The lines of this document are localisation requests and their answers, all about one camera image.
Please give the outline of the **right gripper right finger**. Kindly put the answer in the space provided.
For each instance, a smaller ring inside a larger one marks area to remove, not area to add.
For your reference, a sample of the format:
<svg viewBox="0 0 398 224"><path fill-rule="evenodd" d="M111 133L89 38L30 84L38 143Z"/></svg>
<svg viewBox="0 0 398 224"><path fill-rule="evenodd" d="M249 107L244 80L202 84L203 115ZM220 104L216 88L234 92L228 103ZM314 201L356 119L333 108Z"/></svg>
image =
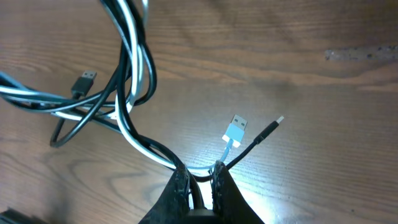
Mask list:
<svg viewBox="0 0 398 224"><path fill-rule="evenodd" d="M264 223L245 201L226 165L216 161L211 181L213 211L224 223Z"/></svg>

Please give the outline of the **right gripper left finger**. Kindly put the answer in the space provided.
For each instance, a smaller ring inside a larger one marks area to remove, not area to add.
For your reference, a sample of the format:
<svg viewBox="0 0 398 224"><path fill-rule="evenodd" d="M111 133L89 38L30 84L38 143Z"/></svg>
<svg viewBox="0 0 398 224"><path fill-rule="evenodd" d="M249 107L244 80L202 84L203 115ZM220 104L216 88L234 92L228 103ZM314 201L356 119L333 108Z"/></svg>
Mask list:
<svg viewBox="0 0 398 224"><path fill-rule="evenodd" d="M178 223L189 211L190 178L185 166L175 169L154 206L139 224Z"/></svg>

